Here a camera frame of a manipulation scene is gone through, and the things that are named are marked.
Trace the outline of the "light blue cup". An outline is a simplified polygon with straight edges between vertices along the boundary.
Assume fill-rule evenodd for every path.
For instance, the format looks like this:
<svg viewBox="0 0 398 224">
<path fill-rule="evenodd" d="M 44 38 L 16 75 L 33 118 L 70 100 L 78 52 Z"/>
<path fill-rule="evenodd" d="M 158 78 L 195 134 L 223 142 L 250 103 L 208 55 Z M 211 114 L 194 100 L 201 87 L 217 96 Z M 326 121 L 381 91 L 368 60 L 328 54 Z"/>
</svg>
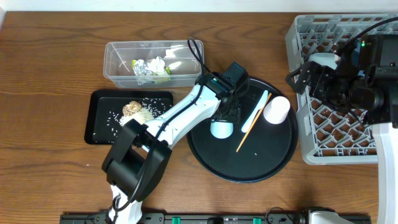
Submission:
<svg viewBox="0 0 398 224">
<path fill-rule="evenodd" d="M 210 125 L 211 134 L 217 139 L 226 139 L 233 133 L 233 123 L 212 122 Z"/>
</svg>

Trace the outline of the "light blue bowl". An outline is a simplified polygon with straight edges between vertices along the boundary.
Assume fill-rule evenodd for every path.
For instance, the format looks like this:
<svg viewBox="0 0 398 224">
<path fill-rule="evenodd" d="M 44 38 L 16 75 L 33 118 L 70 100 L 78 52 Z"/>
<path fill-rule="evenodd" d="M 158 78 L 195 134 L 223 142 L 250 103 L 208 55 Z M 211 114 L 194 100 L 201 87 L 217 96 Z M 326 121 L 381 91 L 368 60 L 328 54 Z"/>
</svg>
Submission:
<svg viewBox="0 0 398 224">
<path fill-rule="evenodd" d="M 336 70 L 338 66 L 337 60 L 338 56 L 333 53 L 315 53 L 308 58 L 308 61 L 317 68 L 329 67 L 333 70 Z"/>
</svg>

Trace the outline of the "light blue plastic knife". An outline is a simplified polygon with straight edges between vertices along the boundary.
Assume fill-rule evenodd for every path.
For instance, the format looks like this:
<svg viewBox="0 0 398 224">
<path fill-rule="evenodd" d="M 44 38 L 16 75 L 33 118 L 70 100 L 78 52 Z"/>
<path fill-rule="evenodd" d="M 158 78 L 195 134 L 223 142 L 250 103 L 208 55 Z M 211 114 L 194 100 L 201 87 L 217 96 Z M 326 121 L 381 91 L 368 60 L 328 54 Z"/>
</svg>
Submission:
<svg viewBox="0 0 398 224">
<path fill-rule="evenodd" d="M 257 115 L 258 111 L 259 111 L 260 109 L 262 109 L 262 108 L 265 106 L 266 101 L 267 101 L 267 97 L 268 97 L 268 91 L 267 91 L 267 90 L 264 90 L 264 92 L 263 92 L 261 98 L 260 98 L 259 101 L 257 102 L 257 105 L 256 105 L 256 106 L 254 107 L 254 109 L 251 111 L 251 114 L 250 114 L 249 117 L 245 120 L 245 122 L 244 122 L 244 124 L 243 124 L 243 126 L 242 126 L 242 128 L 241 128 L 241 131 L 242 131 L 243 133 L 248 132 L 248 130 L 249 130 L 249 128 L 250 128 L 252 122 L 254 121 L 254 118 L 255 118 L 255 116 Z"/>
</svg>

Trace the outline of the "wooden chopstick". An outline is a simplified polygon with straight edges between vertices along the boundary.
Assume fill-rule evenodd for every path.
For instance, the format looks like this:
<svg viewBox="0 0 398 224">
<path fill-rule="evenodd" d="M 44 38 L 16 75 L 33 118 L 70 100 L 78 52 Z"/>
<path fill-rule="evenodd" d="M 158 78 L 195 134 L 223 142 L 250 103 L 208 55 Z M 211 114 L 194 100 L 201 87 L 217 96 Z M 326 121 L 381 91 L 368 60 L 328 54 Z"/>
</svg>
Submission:
<svg viewBox="0 0 398 224">
<path fill-rule="evenodd" d="M 260 105 L 260 107 L 256 106 L 256 108 L 258 108 L 258 110 L 256 111 L 256 115 L 251 120 L 252 123 L 251 123 L 250 127 L 248 127 L 247 132 L 245 133 L 244 137 L 242 138 L 241 142 L 239 143 L 239 146 L 238 146 L 236 152 L 238 152 L 240 150 L 241 146 L 245 142 L 246 138 L 248 137 L 249 133 L 251 132 L 252 128 L 254 127 L 256 121 L 259 119 L 262 111 L 264 110 L 264 108 L 265 108 L 267 102 L 269 101 L 269 99 L 271 98 L 271 96 L 272 96 L 272 94 L 268 93 L 268 91 L 265 91 L 263 93 L 261 99 L 258 102 L 258 105 Z"/>
</svg>

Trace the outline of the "pink cup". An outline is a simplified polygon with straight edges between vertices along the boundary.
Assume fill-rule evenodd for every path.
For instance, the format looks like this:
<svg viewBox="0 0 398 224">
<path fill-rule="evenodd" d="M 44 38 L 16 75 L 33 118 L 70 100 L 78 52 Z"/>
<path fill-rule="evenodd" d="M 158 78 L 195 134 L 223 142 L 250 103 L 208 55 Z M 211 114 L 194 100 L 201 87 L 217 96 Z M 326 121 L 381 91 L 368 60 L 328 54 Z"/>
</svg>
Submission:
<svg viewBox="0 0 398 224">
<path fill-rule="evenodd" d="M 264 118 L 271 124 L 280 124 L 285 121 L 290 110 L 290 102 L 284 96 L 277 96 L 266 105 L 263 111 Z"/>
</svg>

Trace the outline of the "white rice pile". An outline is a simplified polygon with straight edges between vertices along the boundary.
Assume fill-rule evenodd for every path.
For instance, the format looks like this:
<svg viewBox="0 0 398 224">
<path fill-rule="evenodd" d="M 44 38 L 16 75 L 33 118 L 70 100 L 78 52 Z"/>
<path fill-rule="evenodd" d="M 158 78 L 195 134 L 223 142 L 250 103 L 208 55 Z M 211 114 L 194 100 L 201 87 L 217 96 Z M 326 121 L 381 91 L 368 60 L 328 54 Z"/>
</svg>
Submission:
<svg viewBox="0 0 398 224">
<path fill-rule="evenodd" d="M 131 101 L 138 101 L 142 109 L 132 116 L 124 116 L 123 106 Z M 92 144 L 112 144 L 123 126 L 134 119 L 144 124 L 163 113 L 172 106 L 170 98 L 101 98 L 98 103 L 93 130 L 89 133 Z"/>
</svg>

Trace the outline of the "white tissue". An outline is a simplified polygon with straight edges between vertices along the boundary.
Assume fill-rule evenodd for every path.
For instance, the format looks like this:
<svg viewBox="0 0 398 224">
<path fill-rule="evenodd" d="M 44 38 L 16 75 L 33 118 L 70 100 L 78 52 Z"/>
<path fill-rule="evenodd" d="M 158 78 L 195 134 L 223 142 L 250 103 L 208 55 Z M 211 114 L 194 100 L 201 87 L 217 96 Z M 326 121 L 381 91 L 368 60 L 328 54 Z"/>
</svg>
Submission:
<svg viewBox="0 0 398 224">
<path fill-rule="evenodd" d="M 161 57 L 156 57 L 154 59 L 147 61 L 147 66 L 148 66 L 149 70 L 152 71 L 152 73 L 154 75 L 157 75 L 157 76 L 168 75 L 168 73 L 165 69 L 165 62 L 162 60 Z"/>
</svg>

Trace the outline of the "yellow snack wrapper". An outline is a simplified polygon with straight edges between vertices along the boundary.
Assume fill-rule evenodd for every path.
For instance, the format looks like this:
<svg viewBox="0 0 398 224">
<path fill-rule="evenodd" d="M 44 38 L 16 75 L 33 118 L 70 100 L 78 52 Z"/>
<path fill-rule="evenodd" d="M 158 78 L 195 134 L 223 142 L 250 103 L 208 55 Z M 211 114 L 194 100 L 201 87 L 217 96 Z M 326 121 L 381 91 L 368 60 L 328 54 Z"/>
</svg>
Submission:
<svg viewBox="0 0 398 224">
<path fill-rule="evenodd" d="M 147 61 L 149 60 L 132 60 L 132 70 L 137 77 L 137 82 L 139 85 L 143 85 L 146 83 L 159 84 L 171 80 L 171 70 L 169 69 L 169 67 L 165 66 L 168 75 L 157 76 L 149 70 L 147 66 Z"/>
</svg>

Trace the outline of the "brown mushroom food scrap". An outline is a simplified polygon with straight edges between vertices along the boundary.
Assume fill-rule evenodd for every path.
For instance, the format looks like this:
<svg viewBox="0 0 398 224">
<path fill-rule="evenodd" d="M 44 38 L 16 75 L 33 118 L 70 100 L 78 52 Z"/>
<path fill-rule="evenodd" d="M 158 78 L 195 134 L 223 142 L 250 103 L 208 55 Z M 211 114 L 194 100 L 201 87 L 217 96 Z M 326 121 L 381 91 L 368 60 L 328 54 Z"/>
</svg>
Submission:
<svg viewBox="0 0 398 224">
<path fill-rule="evenodd" d="M 122 112 L 124 116 L 132 116 L 142 109 L 142 105 L 138 101 L 131 101 L 123 106 Z"/>
</svg>

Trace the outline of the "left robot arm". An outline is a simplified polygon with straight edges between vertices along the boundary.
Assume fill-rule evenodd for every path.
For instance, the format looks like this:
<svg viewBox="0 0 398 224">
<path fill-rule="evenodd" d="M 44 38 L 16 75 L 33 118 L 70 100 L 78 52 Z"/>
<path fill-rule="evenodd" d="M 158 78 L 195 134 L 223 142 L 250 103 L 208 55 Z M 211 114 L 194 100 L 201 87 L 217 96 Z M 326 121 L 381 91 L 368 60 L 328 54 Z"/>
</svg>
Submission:
<svg viewBox="0 0 398 224">
<path fill-rule="evenodd" d="M 230 110 L 247 82 L 246 72 L 208 73 L 164 114 L 123 126 L 101 167 L 113 193 L 110 223 L 139 222 L 142 201 L 159 184 L 174 145 L 203 120 Z"/>
</svg>

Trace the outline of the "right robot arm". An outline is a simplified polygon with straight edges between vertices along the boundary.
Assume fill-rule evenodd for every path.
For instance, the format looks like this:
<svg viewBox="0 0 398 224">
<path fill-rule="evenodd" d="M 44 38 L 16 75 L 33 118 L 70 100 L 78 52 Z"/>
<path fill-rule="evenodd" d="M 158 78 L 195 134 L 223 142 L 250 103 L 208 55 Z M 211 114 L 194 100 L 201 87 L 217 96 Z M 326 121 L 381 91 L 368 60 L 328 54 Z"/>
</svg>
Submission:
<svg viewBox="0 0 398 224">
<path fill-rule="evenodd" d="M 397 36 L 355 37 L 335 54 L 313 54 L 286 78 L 342 113 L 365 110 L 378 159 L 378 223 L 397 223 Z"/>
</svg>

